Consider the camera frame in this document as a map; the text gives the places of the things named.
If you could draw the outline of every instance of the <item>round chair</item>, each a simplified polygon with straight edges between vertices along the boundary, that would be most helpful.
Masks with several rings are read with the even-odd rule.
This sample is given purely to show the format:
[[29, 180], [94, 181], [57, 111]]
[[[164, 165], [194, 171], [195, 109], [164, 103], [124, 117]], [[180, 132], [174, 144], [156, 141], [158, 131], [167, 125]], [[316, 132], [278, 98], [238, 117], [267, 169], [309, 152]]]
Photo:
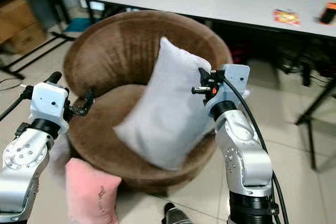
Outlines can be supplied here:
[[64, 62], [71, 90], [83, 103], [89, 89], [96, 101], [85, 117], [70, 122], [69, 141], [81, 158], [147, 193], [175, 190], [202, 170], [213, 154], [214, 133], [189, 153], [182, 169], [170, 172], [149, 164], [128, 149], [113, 131], [135, 106], [150, 79], [165, 36], [174, 45], [210, 62], [231, 63], [225, 43], [206, 26], [178, 14], [144, 10], [107, 18], [86, 30]]

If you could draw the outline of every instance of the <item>white pillow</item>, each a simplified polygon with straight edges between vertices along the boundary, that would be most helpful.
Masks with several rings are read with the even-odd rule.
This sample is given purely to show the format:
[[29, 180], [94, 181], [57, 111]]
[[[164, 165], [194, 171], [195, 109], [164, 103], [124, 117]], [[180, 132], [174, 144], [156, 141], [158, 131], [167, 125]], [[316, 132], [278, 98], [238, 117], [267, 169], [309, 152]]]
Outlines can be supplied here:
[[147, 88], [131, 113], [114, 127], [119, 139], [149, 163], [178, 170], [200, 142], [210, 118], [200, 86], [198, 68], [210, 72], [208, 61], [161, 38], [160, 52]]

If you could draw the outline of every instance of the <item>tile floor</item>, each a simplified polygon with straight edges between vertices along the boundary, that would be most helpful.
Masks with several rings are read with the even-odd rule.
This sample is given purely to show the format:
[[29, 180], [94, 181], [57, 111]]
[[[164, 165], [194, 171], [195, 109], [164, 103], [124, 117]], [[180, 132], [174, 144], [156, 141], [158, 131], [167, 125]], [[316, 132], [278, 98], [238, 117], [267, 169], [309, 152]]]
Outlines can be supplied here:
[[[52, 51], [23, 71], [24, 84], [45, 80], [53, 71], [62, 70], [70, 42]], [[305, 127], [293, 124], [295, 119], [321, 91], [317, 83], [303, 87], [299, 76], [285, 75], [269, 64], [252, 61], [248, 103], [267, 140], [269, 153], [278, 174], [285, 197], [290, 223], [332, 224], [336, 219], [336, 99], [330, 98], [316, 112], [314, 136], [318, 172], [310, 169]], [[6, 75], [0, 73], [0, 80]], [[21, 92], [17, 87], [0, 92], [0, 111], [9, 106]], [[27, 121], [29, 102], [22, 103], [0, 122], [0, 150], [11, 141], [20, 122]], [[144, 193], [118, 195], [117, 212], [121, 224], [161, 223], [163, 207], [176, 203], [195, 224], [226, 223], [228, 189], [224, 174], [223, 157], [216, 151], [204, 170], [192, 182], [167, 197]], [[29, 223], [67, 223], [66, 193], [47, 170], [40, 180]]]

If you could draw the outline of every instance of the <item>snack package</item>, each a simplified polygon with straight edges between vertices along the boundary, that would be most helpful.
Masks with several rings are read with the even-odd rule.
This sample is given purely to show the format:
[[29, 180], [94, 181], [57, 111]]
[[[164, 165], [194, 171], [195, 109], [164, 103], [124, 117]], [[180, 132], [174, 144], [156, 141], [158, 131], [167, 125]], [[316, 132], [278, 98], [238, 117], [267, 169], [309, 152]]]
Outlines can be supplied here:
[[277, 9], [273, 11], [273, 15], [276, 22], [286, 23], [294, 26], [300, 25], [300, 19], [297, 13]]

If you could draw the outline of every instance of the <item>cardboard box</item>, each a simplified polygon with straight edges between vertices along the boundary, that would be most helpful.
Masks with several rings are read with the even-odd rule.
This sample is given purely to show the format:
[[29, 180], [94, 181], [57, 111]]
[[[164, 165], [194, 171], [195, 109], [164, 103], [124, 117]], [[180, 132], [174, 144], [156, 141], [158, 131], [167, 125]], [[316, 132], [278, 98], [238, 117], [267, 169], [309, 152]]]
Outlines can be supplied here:
[[14, 34], [37, 23], [25, 0], [12, 0], [0, 6], [0, 43]]
[[40, 24], [34, 23], [9, 39], [5, 43], [4, 49], [16, 54], [25, 55], [41, 45], [45, 40], [46, 34]]

